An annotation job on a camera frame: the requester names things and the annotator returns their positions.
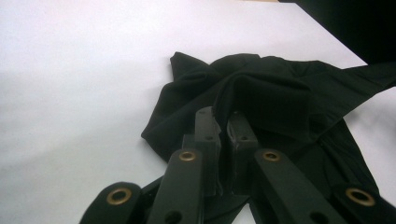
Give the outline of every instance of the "dark green fabric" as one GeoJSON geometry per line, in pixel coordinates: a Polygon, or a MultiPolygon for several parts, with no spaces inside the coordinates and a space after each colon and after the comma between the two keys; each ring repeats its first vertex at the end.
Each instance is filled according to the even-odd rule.
{"type": "MultiPolygon", "coordinates": [[[[318,61],[238,54],[207,64],[179,52],[171,63],[174,81],[163,87],[142,133],[164,160],[181,148],[184,134],[193,133],[195,112],[213,106],[222,141],[230,114],[244,112],[261,146],[288,155],[325,197],[341,183],[377,191],[343,116],[395,86],[396,63],[339,69],[318,61]]],[[[220,164],[227,164],[224,154],[220,164]]],[[[226,209],[238,211],[241,203],[235,200],[226,209]]],[[[211,216],[222,206],[213,201],[211,216]]]]}

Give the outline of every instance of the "black cloth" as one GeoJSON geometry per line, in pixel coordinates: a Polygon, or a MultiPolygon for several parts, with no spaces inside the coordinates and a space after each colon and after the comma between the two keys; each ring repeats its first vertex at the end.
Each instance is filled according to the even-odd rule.
{"type": "MultiPolygon", "coordinates": [[[[318,61],[237,54],[207,64],[177,52],[171,64],[174,81],[163,87],[142,132],[164,160],[181,149],[184,134],[193,133],[196,111],[213,106],[222,141],[230,114],[243,112],[261,146],[285,153],[326,198],[342,183],[378,192],[343,116],[395,86],[396,63],[339,69],[318,61]]],[[[224,155],[221,164],[227,163],[224,155]]],[[[231,223],[247,201],[221,197],[226,200],[205,200],[205,223],[231,223]]]]}

